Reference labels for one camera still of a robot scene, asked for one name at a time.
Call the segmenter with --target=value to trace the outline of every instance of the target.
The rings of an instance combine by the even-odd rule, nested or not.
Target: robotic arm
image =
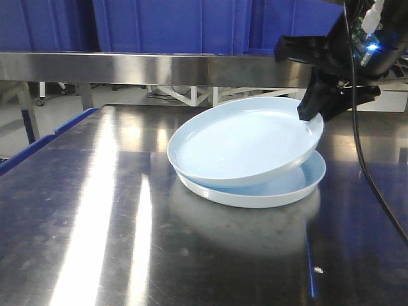
[[[408,0],[351,0],[347,2],[356,61],[356,103],[373,101],[379,85],[408,80]],[[351,69],[345,16],[327,36],[282,36],[276,61],[313,65],[307,92],[298,107],[301,120],[321,113],[325,121],[351,107]]]

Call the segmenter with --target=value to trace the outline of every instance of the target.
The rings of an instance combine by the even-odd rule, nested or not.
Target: plate rim
[[[189,178],[183,176],[183,174],[179,173],[177,170],[176,170],[176,173],[177,173],[177,175],[179,176],[181,183],[183,183],[183,185],[184,185],[186,188],[188,188],[191,192],[197,194],[198,196],[201,196],[202,198],[205,198],[205,199],[207,199],[207,200],[209,200],[209,201],[213,201],[213,202],[216,202],[216,203],[220,203],[220,204],[227,205],[227,206],[232,206],[232,207],[244,207],[244,208],[279,207],[279,206],[283,206],[283,205],[288,205],[288,204],[290,204],[290,203],[294,203],[294,202],[299,201],[300,199],[302,199],[302,198],[308,196],[308,195],[316,188],[316,186],[323,180],[323,178],[324,178],[324,176],[326,175],[326,172],[327,172],[327,164],[326,164],[326,161],[324,160],[323,156],[322,156],[318,151],[315,150],[315,151],[313,152],[313,154],[316,154],[316,156],[318,157],[318,160],[319,160],[319,164],[323,166],[323,170],[322,170],[321,173],[317,176],[317,179],[315,179],[315,180],[313,181],[313,183],[311,183],[311,184],[309,184],[308,186],[306,186],[306,187],[304,187],[304,188],[301,188],[301,189],[299,189],[299,190],[291,191],[290,193],[274,194],[274,195],[269,195],[269,196],[268,196],[268,195],[256,196],[256,195],[247,195],[247,194],[226,193],[226,192],[224,192],[224,191],[214,190],[214,189],[212,189],[212,188],[210,188],[210,187],[202,186],[202,185],[200,185],[200,184],[198,184],[198,183],[196,183],[196,182],[193,182],[193,181],[190,180]],[[257,204],[257,205],[250,205],[250,204],[248,204],[248,205],[232,205],[232,204],[228,204],[228,203],[221,203],[221,202],[215,201],[215,200],[211,199],[209,196],[203,197],[202,195],[198,194],[196,191],[192,190],[192,189],[184,182],[185,180],[188,181],[189,184],[192,184],[195,188],[202,189],[202,190],[205,191],[205,192],[208,192],[208,190],[210,189],[211,192],[212,192],[212,194],[215,194],[216,196],[227,196],[227,197],[230,197],[231,200],[232,200],[232,199],[235,199],[235,200],[236,200],[236,199],[272,200],[272,199],[274,199],[274,198],[285,198],[285,197],[290,198],[290,197],[291,197],[292,195],[294,195],[294,194],[300,194],[300,195],[304,194],[304,195],[302,195],[302,197],[301,197],[301,198],[298,198],[297,200],[294,200],[294,201],[284,201],[284,203],[280,203],[280,204],[278,204],[278,205],[259,205],[259,204]]]
[[[321,133],[319,134],[316,143],[311,146],[309,149],[305,150],[305,152],[301,155],[299,155],[296,159],[282,164],[276,168],[272,168],[269,169],[267,171],[264,172],[259,172],[259,173],[254,173],[251,175],[246,175],[244,177],[223,177],[223,178],[215,178],[215,177],[203,177],[203,176],[199,176],[199,175],[195,175],[195,174],[191,174],[188,171],[183,170],[181,167],[179,167],[176,163],[177,158],[172,157],[170,154],[170,149],[171,149],[171,145],[172,143],[175,141],[176,137],[177,137],[177,131],[181,130],[183,127],[185,127],[186,125],[190,124],[191,121],[193,121],[195,118],[197,118],[198,116],[202,116],[204,114],[206,114],[207,112],[211,112],[216,108],[223,108],[225,106],[231,107],[232,103],[242,103],[242,101],[248,101],[248,100],[265,100],[268,98],[272,98],[273,100],[286,100],[286,101],[292,101],[295,102],[297,104],[300,103],[299,100],[297,99],[293,99],[293,98],[287,98],[287,97],[251,97],[251,98],[244,98],[244,99],[238,99],[236,101],[231,101],[231,102],[227,102],[224,103],[222,105],[210,108],[208,110],[205,110],[204,112],[199,113],[198,115],[194,116],[193,118],[190,118],[189,120],[187,120],[185,123],[183,123],[177,130],[176,132],[173,133],[173,135],[171,136],[169,142],[168,142],[168,147],[167,147],[167,157],[169,162],[171,163],[171,165],[174,167],[174,169],[183,174],[183,176],[187,177],[189,180],[195,180],[196,184],[199,185],[203,185],[203,187],[243,187],[243,186],[247,186],[246,183],[244,182],[240,182],[243,180],[251,180],[254,181],[252,184],[260,184],[268,179],[272,179],[274,177],[277,177],[279,175],[282,175],[283,173],[286,173],[289,170],[292,170],[293,168],[296,168],[297,166],[300,166],[304,161],[306,161],[308,158],[310,158],[311,155],[313,155],[313,152],[315,151],[320,138],[323,134],[323,130],[324,130],[324,121],[323,118],[321,116],[320,113],[318,113],[312,120],[314,120],[314,122],[319,126],[318,131],[321,131]]]

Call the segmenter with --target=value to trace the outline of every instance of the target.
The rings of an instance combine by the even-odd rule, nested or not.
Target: wire
[[[185,93],[181,93],[181,92],[178,92],[178,91],[176,91],[175,89],[174,89],[174,86],[172,86],[171,87],[171,89],[173,89],[175,92],[177,92],[178,94],[181,94],[182,96],[185,96],[186,94],[189,94],[190,92],[191,92],[191,89],[189,89],[187,92],[185,92]]]
[[[383,195],[381,194],[380,190],[374,183],[371,174],[367,168],[367,165],[364,160],[363,151],[361,149],[361,142],[360,142],[360,133],[358,131],[358,118],[357,118],[357,106],[356,106],[356,61],[354,60],[354,52],[353,52],[353,39],[351,36],[351,30],[349,27],[349,22],[347,20],[347,5],[346,1],[344,1],[344,19],[346,20],[346,28],[347,28],[347,39],[349,42],[349,51],[350,51],[350,61],[351,61],[351,85],[352,85],[352,113],[353,113],[353,133],[354,133],[354,142],[356,144],[357,156],[358,161],[360,163],[361,169],[363,170],[364,176],[368,181],[372,191],[374,192],[375,196],[377,197],[379,203],[382,206],[382,209],[385,211],[388,219],[394,225],[395,229],[398,231],[398,234],[401,236],[402,240],[408,245],[408,236],[405,233],[403,227],[398,222],[397,218],[394,216],[393,212],[389,208],[386,200],[384,199]]]
[[[168,94],[149,94],[148,92],[146,92],[146,98],[150,98],[150,99],[160,99],[163,101],[178,101],[178,99],[172,99],[172,98],[167,98],[167,97],[171,97]]]

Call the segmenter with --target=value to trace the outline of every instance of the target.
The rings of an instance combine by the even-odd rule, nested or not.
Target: blue bin
[[[322,0],[252,0],[249,53],[273,54],[281,35],[326,35],[341,12]]]
[[[252,0],[93,0],[104,52],[242,54]]]
[[[93,51],[92,0],[2,0],[0,51]]]

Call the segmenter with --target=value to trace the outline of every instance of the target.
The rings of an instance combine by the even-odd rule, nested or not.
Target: stacked plates
[[[183,124],[168,159],[192,192],[225,205],[264,208],[298,201],[323,178],[315,151],[324,122],[299,120],[298,100],[241,99]]]

